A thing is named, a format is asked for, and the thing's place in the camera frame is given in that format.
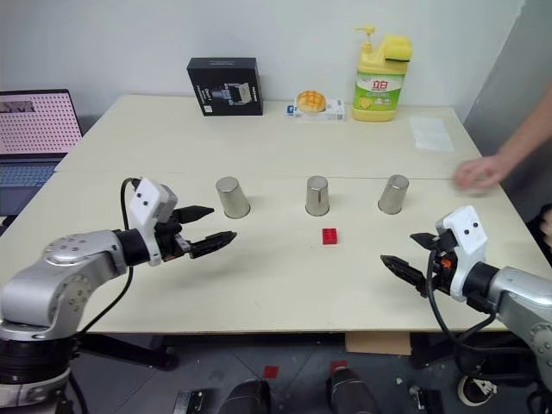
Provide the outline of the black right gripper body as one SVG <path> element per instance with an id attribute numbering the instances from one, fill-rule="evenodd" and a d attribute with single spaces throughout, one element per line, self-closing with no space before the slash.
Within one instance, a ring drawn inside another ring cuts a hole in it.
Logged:
<path id="1" fill-rule="evenodd" d="M 457 242 L 450 229 L 445 230 L 439 236 L 439 250 L 430 251 L 434 254 L 434 258 L 430 260 L 433 286 L 449 295 L 450 285 L 457 268 L 457 255 L 455 253 Z"/>

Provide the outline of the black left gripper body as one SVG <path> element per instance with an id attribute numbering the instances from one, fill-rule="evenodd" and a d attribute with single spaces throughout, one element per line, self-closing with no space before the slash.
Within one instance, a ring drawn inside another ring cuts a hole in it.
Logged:
<path id="1" fill-rule="evenodd" d="M 191 245 L 181 235 L 184 219 L 186 213 L 183 210 L 174 210 L 165 223 L 155 224 L 154 236 L 163 261 L 174 260 L 190 253 Z"/>

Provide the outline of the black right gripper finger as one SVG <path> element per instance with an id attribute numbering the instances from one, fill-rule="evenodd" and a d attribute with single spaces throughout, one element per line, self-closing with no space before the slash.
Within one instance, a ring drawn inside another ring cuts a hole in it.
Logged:
<path id="1" fill-rule="evenodd" d="M 426 296 L 426 278 L 419 270 L 394 255 L 384 254 L 380 259 L 395 276 L 414 286 L 422 297 Z"/>
<path id="2" fill-rule="evenodd" d="M 415 233 L 410 235 L 410 238 L 426 250 L 429 250 L 429 251 L 439 250 L 439 243 L 440 243 L 439 235 L 432 235 L 430 233 Z"/>

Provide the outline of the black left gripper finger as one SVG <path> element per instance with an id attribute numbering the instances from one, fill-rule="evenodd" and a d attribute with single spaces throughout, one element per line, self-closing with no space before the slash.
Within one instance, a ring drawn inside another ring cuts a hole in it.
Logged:
<path id="1" fill-rule="evenodd" d="M 212 214 L 214 211 L 210 207 L 192 205 L 174 210 L 173 217 L 180 224 L 193 223 Z"/>
<path id="2" fill-rule="evenodd" d="M 205 237 L 202 241 L 190 243 L 189 256 L 197 259 L 207 254 L 212 254 L 229 245 L 237 236 L 234 231 L 223 231 Z"/>

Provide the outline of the person's bare hand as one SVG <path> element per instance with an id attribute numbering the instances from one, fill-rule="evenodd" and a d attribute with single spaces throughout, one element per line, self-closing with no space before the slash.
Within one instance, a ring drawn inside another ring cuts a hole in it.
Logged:
<path id="1" fill-rule="evenodd" d="M 499 184 L 509 171 L 508 163 L 502 156 L 486 156 L 459 165 L 454 180 L 462 189 L 485 190 Z"/>

